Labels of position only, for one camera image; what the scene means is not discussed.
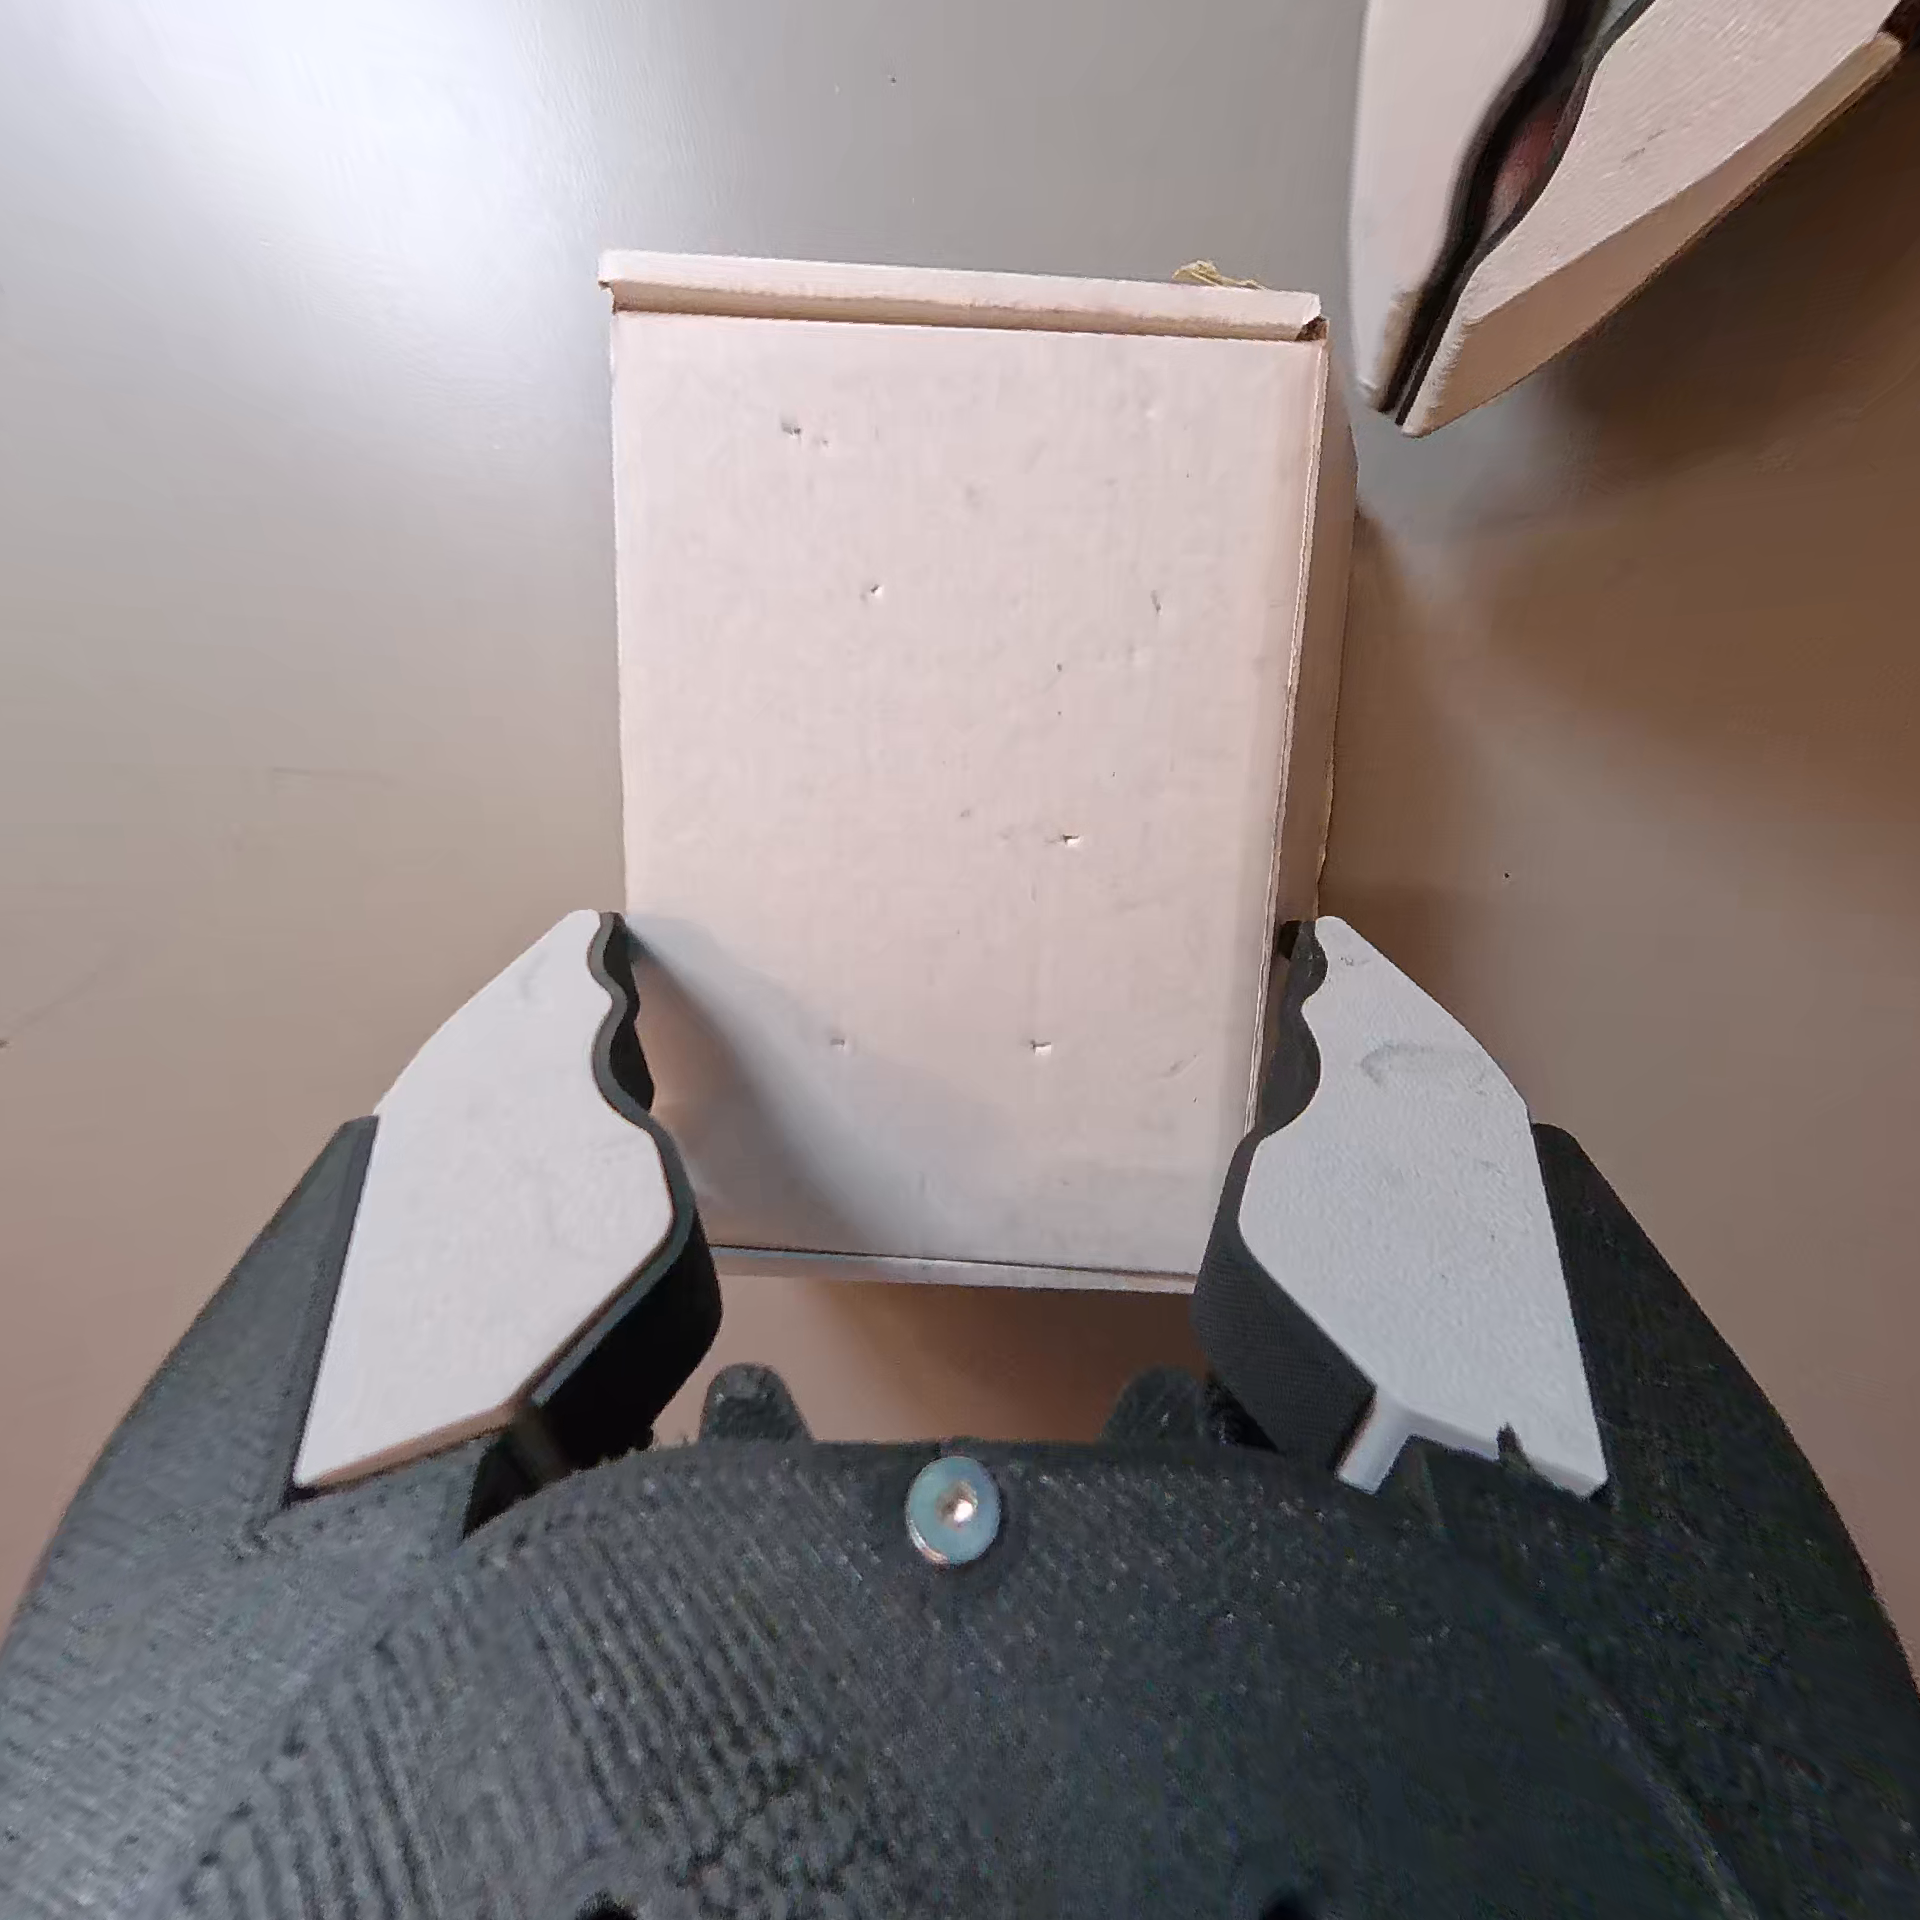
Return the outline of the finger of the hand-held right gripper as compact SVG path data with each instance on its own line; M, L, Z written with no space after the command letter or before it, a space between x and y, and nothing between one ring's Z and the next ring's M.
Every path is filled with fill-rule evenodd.
M1584 338L1907 51L1907 6L1555 3L1399 374L1425 437Z
M1551 33L1550 1L1369 1L1349 287L1359 393L1388 401L1456 234L1471 163Z

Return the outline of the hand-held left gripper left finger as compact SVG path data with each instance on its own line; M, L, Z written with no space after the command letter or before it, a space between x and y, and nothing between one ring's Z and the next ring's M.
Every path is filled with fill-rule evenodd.
M637 1011L627 920L576 910L377 1102L301 1495L488 1440L468 1503L484 1522L654 1441L723 1288Z

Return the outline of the grey desk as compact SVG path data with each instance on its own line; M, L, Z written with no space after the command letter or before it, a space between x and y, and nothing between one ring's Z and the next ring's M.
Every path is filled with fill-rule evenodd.
M1347 326L1359 3L4 3L4 1496L617 878L601 248ZM1837 1480L1915 1450L1915 65L1587 342L1355 422L1328 899Z

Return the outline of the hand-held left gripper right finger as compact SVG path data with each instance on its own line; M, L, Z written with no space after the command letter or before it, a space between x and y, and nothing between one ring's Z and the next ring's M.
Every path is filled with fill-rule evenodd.
M1516 1449L1572 1496L1608 1477L1529 1107L1343 919L1280 929L1191 1323L1260 1445L1363 1491L1413 1441Z

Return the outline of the white cardboard box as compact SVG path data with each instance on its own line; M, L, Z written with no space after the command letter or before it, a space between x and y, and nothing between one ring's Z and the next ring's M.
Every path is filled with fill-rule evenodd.
M599 280L623 905L716 1256L1189 1290L1328 845L1320 298L635 248Z

